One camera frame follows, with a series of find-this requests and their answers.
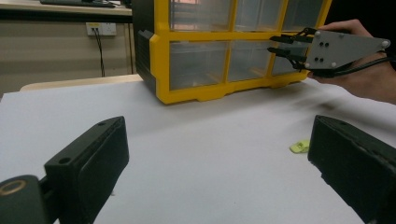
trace wall socket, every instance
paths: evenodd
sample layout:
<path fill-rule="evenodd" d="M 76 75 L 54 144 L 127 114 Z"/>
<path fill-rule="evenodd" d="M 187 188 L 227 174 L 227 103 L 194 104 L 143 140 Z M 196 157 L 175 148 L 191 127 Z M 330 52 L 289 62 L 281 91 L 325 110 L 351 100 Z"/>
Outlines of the wall socket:
<path fill-rule="evenodd" d="M 92 29 L 97 29 L 99 35 L 117 35 L 116 23 L 86 22 L 86 24 L 88 35 L 95 35 Z"/>

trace electrical cable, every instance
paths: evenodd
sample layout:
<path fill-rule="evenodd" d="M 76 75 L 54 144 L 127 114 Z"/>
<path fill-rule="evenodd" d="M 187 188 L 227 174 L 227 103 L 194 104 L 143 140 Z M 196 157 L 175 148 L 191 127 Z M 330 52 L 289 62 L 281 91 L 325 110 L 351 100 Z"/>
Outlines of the electrical cable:
<path fill-rule="evenodd" d="M 97 28 L 94 28 L 93 32 L 95 33 L 96 42 L 98 43 L 98 47 L 99 47 L 100 67 L 101 67 L 101 70 L 102 70 L 102 77 L 105 77 L 106 75 L 105 75 L 105 64 L 103 63 L 102 42 L 100 40 L 100 35 L 99 35 L 99 32 L 98 32 Z"/>
<path fill-rule="evenodd" d="M 385 57 L 385 58 L 380 58 L 380 59 L 371 61 L 369 63 L 364 63 L 364 64 L 359 65 L 357 67 L 353 67 L 353 68 L 349 68 L 347 70 L 335 72 L 333 74 L 335 76 L 339 77 L 339 76 L 344 76 L 344 75 L 351 74 L 351 73 L 354 73 L 354 72 L 359 72 L 360 70 L 366 69 L 368 67 L 374 66 L 374 65 L 379 64 L 379 63 L 385 63 L 385 62 L 395 63 L 396 62 L 396 57 L 394 57 L 394 55 L 392 53 L 385 52 L 384 50 L 380 50 L 379 52 L 387 53 L 388 55 L 391 55 L 391 57 L 388 56 L 388 57 Z"/>

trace white table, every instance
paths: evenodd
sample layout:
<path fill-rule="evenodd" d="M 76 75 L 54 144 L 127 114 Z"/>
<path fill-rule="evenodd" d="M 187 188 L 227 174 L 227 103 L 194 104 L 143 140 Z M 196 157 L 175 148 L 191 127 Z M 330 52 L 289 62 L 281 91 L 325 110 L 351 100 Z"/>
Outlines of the white table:
<path fill-rule="evenodd" d="M 306 158 L 316 114 L 396 146 L 396 107 L 311 80 L 163 105 L 143 82 L 7 93 L 0 180 L 43 165 L 93 124 L 124 116 L 131 160 L 95 223 L 362 223 Z"/>

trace finger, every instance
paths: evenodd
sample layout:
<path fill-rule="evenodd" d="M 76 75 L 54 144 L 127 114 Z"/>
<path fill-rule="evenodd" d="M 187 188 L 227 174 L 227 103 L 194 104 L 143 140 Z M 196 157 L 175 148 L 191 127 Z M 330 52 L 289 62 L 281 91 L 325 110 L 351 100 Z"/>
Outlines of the finger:
<path fill-rule="evenodd" d="M 324 26 L 320 26 L 321 30 L 348 30 L 353 35 L 365 35 L 372 36 L 361 24 L 359 20 L 351 20 L 351 21 L 336 21 L 329 23 Z"/>
<path fill-rule="evenodd" d="M 342 77 L 317 77 L 314 74 L 311 74 L 309 77 L 321 84 L 331 84 L 331 85 L 340 86 L 343 82 Z"/>

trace screw hole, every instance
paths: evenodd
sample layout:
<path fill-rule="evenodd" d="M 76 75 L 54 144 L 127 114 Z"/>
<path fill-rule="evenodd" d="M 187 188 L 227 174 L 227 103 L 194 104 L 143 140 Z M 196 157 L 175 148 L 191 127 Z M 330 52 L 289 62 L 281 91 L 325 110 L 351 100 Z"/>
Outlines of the screw hole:
<path fill-rule="evenodd" d="M 63 158 L 63 159 L 59 160 L 59 163 L 60 163 L 60 164 L 65 164 L 65 163 L 68 163 L 68 162 L 70 162 L 70 161 L 71 161 L 70 158 Z"/>

